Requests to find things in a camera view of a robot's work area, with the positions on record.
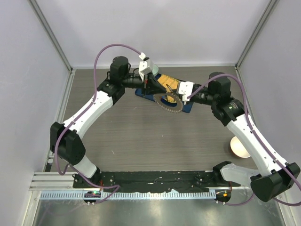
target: gray wood surface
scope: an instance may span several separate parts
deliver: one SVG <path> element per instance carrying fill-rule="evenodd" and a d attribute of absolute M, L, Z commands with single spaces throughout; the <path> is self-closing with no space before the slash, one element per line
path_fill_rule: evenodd
<path fill-rule="evenodd" d="M 97 71 L 98 83 L 107 69 Z M 235 75 L 234 67 L 160 68 L 172 77 L 202 84 L 212 72 Z M 93 70 L 77 70 L 65 119 L 75 114 L 93 95 Z M 232 95 L 241 100 L 232 81 Z M 211 170 L 222 161 L 255 168 L 251 158 L 230 151 L 234 135 L 214 118 L 209 106 L 194 104 L 191 113 L 173 114 L 155 102 L 125 95 L 90 127 L 83 138 L 86 155 L 101 170 Z"/>

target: purple cable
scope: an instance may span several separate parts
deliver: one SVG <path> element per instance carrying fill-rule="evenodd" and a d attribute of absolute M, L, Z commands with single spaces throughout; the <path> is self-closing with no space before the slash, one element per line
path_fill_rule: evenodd
<path fill-rule="evenodd" d="M 301 184 L 299 183 L 299 181 L 293 176 L 293 174 L 291 174 L 291 172 L 283 165 L 281 164 L 277 159 L 276 157 L 273 155 L 273 153 L 268 149 L 268 147 L 264 144 L 264 142 L 260 139 L 260 137 L 258 136 L 258 134 L 256 133 L 256 131 L 253 129 L 253 126 L 250 122 L 250 119 L 248 117 L 248 106 L 247 106 L 247 101 L 246 101 L 246 91 L 245 91 L 245 88 L 243 86 L 243 84 L 241 84 L 241 82 L 238 80 L 237 77 L 235 77 L 234 75 L 231 75 L 231 74 L 219 74 L 219 75 L 216 75 L 212 78 L 210 78 L 207 82 L 205 82 L 203 85 L 201 85 L 196 91 L 194 91 L 189 97 L 187 98 L 192 98 L 194 95 L 196 95 L 201 89 L 204 88 L 205 85 L 207 85 L 209 82 L 215 80 L 215 79 L 218 79 L 218 78 L 221 78 L 221 77 L 229 77 L 229 78 L 232 78 L 234 79 L 237 84 L 239 85 L 240 87 L 240 90 L 242 92 L 242 95 L 243 95 L 243 102 L 244 102 L 244 111 L 245 111 L 245 117 L 246 117 L 246 121 L 251 129 L 251 131 L 253 132 L 254 136 L 257 138 L 258 142 L 262 145 L 262 147 L 264 148 L 264 150 L 269 154 L 269 156 L 290 176 L 290 178 L 296 183 L 296 185 L 298 186 L 298 188 L 300 189 L 301 191 Z M 284 204 L 284 205 L 287 205 L 287 206 L 301 206 L 301 202 L 299 203 L 287 203 L 287 202 L 284 202 L 284 201 L 281 201 L 281 200 L 278 200 L 276 198 L 274 198 L 274 200 L 276 200 L 277 202 L 281 203 L 281 204 Z M 247 200 L 246 202 L 243 202 L 241 204 L 235 204 L 235 206 L 240 206 L 240 205 L 244 205 L 244 204 L 247 204 L 248 202 L 250 201 Z"/>
<path fill-rule="evenodd" d="M 56 141 L 56 144 L 55 144 L 55 164 L 56 164 L 56 169 L 57 169 L 57 172 L 60 174 L 60 175 L 65 175 L 66 171 L 67 171 L 67 168 L 68 168 L 68 164 L 65 166 L 65 169 L 64 171 L 62 172 L 61 171 L 61 168 L 60 168 L 60 165 L 59 165 L 59 162 L 58 162 L 58 157 L 57 157 L 57 151 L 58 151 L 58 147 L 59 147 L 59 144 L 64 136 L 64 134 L 68 131 L 68 129 L 71 127 L 71 125 L 73 125 L 84 113 L 87 112 L 87 110 L 90 109 L 90 107 L 93 105 L 94 101 L 96 100 L 96 95 L 97 95 L 97 82 L 96 82 L 96 66 L 97 66 L 97 62 L 98 62 L 98 58 L 99 56 L 107 49 L 107 48 L 110 48 L 110 47 L 113 47 L 113 46 L 121 46 L 121 47 L 125 47 L 125 48 L 128 48 L 128 49 L 131 49 L 133 50 L 134 52 L 138 53 L 139 55 L 141 54 L 141 52 L 139 52 L 138 50 L 136 50 L 135 48 L 133 47 L 130 47 L 128 45 L 124 45 L 124 44 L 111 44 L 111 45 L 108 45 L 106 47 L 104 47 L 102 50 L 100 50 L 100 52 L 97 54 L 96 56 L 96 59 L 95 59 L 95 62 L 94 62 L 94 95 L 93 95 L 93 100 L 92 102 L 88 105 L 88 107 L 83 110 L 69 125 L 66 126 L 66 128 L 62 131 L 62 133 L 60 134 L 60 136 L 58 137 L 57 141 Z"/>
<path fill-rule="evenodd" d="M 78 174 L 79 174 L 79 175 L 80 175 L 87 183 L 89 183 L 89 184 L 90 184 L 91 186 L 93 186 L 93 187 L 103 188 L 103 189 L 111 189 L 111 188 L 115 188 L 115 190 L 114 190 L 113 192 L 111 192 L 111 194 L 109 194 L 109 195 L 108 195 L 107 197 L 105 197 L 104 199 L 101 199 L 101 200 L 96 201 L 95 204 L 99 204 L 99 203 L 102 203 L 102 202 L 106 201 L 106 200 L 109 199 L 114 193 L 116 193 L 116 192 L 118 191 L 118 189 L 120 188 L 119 185 L 113 185 L 113 186 L 99 186 L 99 185 L 95 185 L 95 184 L 93 184 L 91 181 L 89 181 L 82 173 L 80 173 L 77 169 L 75 169 L 73 166 L 70 165 L 70 167 L 71 167 L 74 171 L 76 171 L 76 172 L 77 172 L 77 173 L 78 173 Z M 48 206 L 47 209 L 45 210 L 45 212 L 44 212 L 44 214 L 43 214 L 43 216 L 42 216 L 42 218 L 41 218 L 41 220 L 40 220 L 38 226 L 41 225 L 42 221 L 44 220 L 44 218 L 45 218 L 45 216 L 46 216 L 46 213 L 49 213 L 50 215 L 52 215 L 52 216 L 54 216 L 54 217 L 62 217 L 62 216 L 66 216 L 66 215 L 72 213 L 73 211 L 75 211 L 75 210 L 77 210 L 78 208 L 80 208 L 80 207 L 82 207 L 82 206 L 85 206 L 85 205 L 86 205 L 86 204 L 81 204 L 81 205 L 79 205 L 79 206 L 73 208 L 72 210 L 68 211 L 67 213 L 58 213 L 58 214 L 49 211 L 49 207 L 50 207 L 50 206 Z"/>

